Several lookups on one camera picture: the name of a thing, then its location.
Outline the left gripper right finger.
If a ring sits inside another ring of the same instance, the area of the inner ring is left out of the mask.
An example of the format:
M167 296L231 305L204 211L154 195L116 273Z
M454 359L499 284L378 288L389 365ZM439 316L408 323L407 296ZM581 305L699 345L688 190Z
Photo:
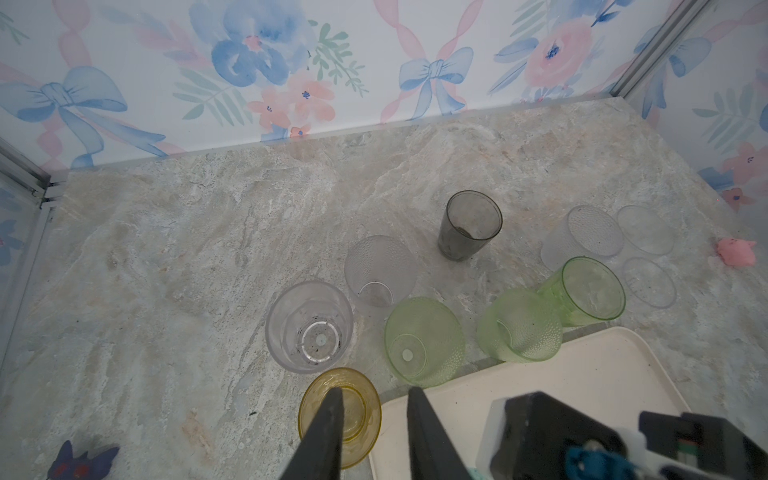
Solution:
M407 424L412 479L471 479L420 387L408 391Z

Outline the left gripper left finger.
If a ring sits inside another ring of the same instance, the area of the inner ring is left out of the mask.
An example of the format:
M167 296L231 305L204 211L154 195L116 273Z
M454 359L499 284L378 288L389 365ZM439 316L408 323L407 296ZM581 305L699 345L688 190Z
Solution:
M339 480L343 443L342 390L331 388L280 479Z

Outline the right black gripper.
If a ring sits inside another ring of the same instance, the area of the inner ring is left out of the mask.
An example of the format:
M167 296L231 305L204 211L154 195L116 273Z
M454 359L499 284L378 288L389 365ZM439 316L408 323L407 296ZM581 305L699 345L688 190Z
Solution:
M643 411L609 427L544 392L492 403L485 479L764 479L767 453L726 419Z

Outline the clear smooth cup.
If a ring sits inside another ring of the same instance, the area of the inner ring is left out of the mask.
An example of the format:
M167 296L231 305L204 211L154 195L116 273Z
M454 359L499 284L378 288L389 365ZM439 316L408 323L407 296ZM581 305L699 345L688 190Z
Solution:
M331 368L346 352L354 329L346 296L322 281L305 281L283 291L266 320L266 341L272 358L297 374Z

